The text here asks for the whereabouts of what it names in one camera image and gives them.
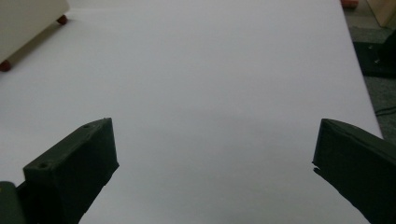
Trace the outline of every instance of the floor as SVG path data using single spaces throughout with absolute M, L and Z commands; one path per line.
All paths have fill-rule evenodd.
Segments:
M 383 43 L 393 32 L 379 26 L 366 0 L 344 12 L 353 41 Z M 364 77 L 364 80 L 384 139 L 396 145 L 396 78 Z

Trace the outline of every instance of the white table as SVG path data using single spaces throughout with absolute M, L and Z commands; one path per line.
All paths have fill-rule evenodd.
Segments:
M 368 223 L 311 164 L 322 118 L 380 136 L 338 0 L 69 3 L 0 76 L 1 180 L 111 117 L 81 224 Z

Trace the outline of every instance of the gray carpet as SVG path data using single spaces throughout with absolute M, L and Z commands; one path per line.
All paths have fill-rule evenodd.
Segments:
M 383 43 L 392 30 L 351 27 L 349 32 L 356 42 Z M 396 145 L 396 108 L 392 108 L 396 106 L 396 76 L 364 77 L 364 80 L 384 139 Z

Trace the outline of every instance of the black object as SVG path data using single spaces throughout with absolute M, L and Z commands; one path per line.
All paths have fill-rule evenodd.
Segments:
M 374 224 L 396 223 L 396 146 L 350 124 L 323 119 L 314 171 Z
M 353 43 L 367 77 L 396 77 L 396 31 L 383 44 Z
M 79 223 L 118 167 L 111 119 L 85 124 L 27 164 L 16 189 L 0 182 L 0 223 Z

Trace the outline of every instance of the white surface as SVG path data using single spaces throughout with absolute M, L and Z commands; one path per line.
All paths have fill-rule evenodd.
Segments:
M 338 0 L 111 4 L 70 1 L 0 76 L 0 179 L 111 117 L 81 224 L 368 223 L 311 164 L 322 118 L 380 135 Z
M 65 0 L 0 0 L 0 63 L 68 9 Z

